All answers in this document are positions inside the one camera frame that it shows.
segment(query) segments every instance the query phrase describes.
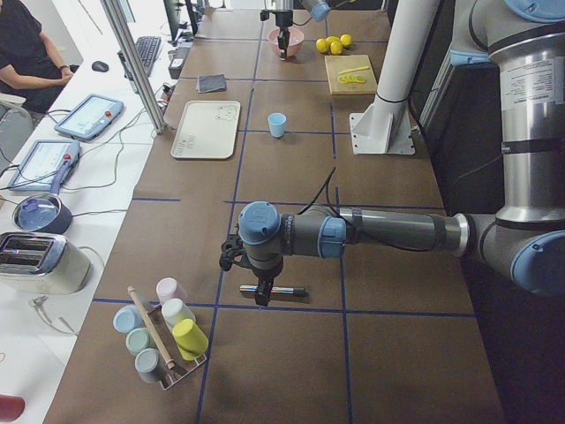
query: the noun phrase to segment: tablet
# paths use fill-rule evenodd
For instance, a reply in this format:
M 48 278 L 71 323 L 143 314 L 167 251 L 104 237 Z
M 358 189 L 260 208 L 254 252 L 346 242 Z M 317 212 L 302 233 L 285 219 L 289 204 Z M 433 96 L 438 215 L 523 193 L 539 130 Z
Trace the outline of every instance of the tablet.
M 71 110 L 55 130 L 74 139 L 90 141 L 106 129 L 124 109 L 124 103 L 103 95 L 89 95 Z
M 78 140 L 36 140 L 11 179 L 8 188 L 12 191 L 48 192 L 53 178 L 63 162 L 70 157 L 71 167 L 63 175 L 62 182 L 79 160 Z

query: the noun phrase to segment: brown table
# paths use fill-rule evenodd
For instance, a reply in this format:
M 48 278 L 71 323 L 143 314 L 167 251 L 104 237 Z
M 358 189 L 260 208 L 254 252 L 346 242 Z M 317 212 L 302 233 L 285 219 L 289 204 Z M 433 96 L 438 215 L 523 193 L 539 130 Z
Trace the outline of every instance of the brown table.
M 295 21 L 304 22 L 305 11 Z M 500 403 L 457 258 L 384 246 L 348 246 L 341 260 L 290 257 L 277 285 L 303 301 L 258 308 L 239 294 L 251 272 L 218 266 L 221 243 L 250 201 L 298 212 L 332 167 L 347 207 L 442 213 L 426 148 L 410 157 L 352 153 L 348 119 L 372 95 L 329 94 L 328 34 L 352 34 L 378 75 L 389 36 L 380 11 L 333 11 L 303 27 L 304 47 L 281 62 L 268 47 L 274 20 L 211 11 L 168 107 L 178 126 L 190 100 L 241 102 L 235 154 L 177 161 L 174 130 L 158 136 L 45 422 L 48 423 L 500 423 Z M 195 90 L 224 73 L 225 92 Z M 268 133 L 281 111 L 288 132 Z M 114 313 L 134 285 L 149 300 L 175 277 L 209 336 L 209 360 L 162 391 L 142 382 Z

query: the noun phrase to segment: cutting board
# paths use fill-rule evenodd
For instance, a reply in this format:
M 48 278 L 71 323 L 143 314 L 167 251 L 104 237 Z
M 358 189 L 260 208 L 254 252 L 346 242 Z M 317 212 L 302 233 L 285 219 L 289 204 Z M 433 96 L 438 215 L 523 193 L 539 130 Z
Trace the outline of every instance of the cutting board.
M 360 75 L 367 79 L 365 84 L 342 84 L 337 80 L 339 71 L 369 66 L 364 71 L 354 71 L 345 75 Z M 368 55 L 326 56 L 326 73 L 328 74 L 329 92 L 332 95 L 374 95 L 377 92 L 377 80 Z

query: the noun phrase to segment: yellow lemon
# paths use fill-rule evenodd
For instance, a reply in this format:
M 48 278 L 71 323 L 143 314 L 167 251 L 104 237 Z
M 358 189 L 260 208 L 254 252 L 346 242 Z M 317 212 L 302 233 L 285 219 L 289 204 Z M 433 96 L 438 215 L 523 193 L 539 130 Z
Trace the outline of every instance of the yellow lemon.
M 339 42 L 339 37 L 336 37 L 335 35 L 330 35 L 326 41 L 328 42 L 328 46 L 332 45 L 332 42 Z
M 328 44 L 328 42 L 326 41 L 325 38 L 320 38 L 320 39 L 316 40 L 316 49 L 320 53 L 328 53 L 329 44 Z
M 332 42 L 329 49 L 332 52 L 332 55 L 341 55 L 343 53 L 342 42 Z
M 340 42 L 342 42 L 342 45 L 346 49 L 351 47 L 351 44 L 353 44 L 353 38 L 351 38 L 351 36 L 349 34 L 342 35 L 339 40 L 340 40 Z

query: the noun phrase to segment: wooden stick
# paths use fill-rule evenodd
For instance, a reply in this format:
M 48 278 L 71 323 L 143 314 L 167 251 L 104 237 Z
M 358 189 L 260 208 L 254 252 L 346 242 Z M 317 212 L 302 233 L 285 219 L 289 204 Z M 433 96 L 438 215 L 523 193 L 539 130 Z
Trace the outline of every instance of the wooden stick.
M 151 321 L 151 318 L 149 317 L 147 310 L 143 306 L 143 303 L 141 302 L 138 293 L 135 292 L 135 289 L 132 286 L 129 286 L 127 288 L 127 292 L 130 295 L 130 297 L 133 299 L 133 303 L 135 304 L 135 306 L 138 308 L 139 313 L 141 314 L 141 318 L 143 319 L 145 326 L 149 330 L 149 334 L 151 334 L 151 337 L 155 341 L 157 350 L 159 351 L 163 360 L 165 361 L 165 365 L 167 365 L 168 369 L 173 369 L 173 367 L 175 367 L 175 361 L 170 357 L 169 351 L 167 351 L 165 344 L 161 340 L 161 336 L 159 336 L 159 333 L 157 333 L 157 330 L 155 329 L 155 326 L 153 325 L 153 322 Z

